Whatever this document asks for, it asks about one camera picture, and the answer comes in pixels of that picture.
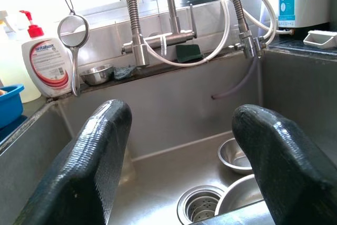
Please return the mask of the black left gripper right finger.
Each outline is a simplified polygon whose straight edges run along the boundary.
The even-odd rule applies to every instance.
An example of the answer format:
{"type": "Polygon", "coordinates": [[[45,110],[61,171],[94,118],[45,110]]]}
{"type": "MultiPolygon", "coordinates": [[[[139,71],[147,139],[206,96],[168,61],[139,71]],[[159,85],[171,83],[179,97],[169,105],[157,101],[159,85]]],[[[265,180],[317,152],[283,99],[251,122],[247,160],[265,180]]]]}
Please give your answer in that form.
{"type": "Polygon", "coordinates": [[[275,224],[336,224],[336,165],[294,121],[245,104],[232,132],[275,224]]]}

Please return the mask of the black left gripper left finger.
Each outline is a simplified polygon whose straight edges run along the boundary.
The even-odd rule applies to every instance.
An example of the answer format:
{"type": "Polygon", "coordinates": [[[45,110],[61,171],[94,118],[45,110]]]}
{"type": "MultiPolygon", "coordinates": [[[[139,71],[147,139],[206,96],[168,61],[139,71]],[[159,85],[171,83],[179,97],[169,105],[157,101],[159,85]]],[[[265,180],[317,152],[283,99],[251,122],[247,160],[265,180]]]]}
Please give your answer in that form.
{"type": "Polygon", "coordinates": [[[129,105],[101,104],[56,156],[15,224],[108,224],[132,125],[129,105]]]}

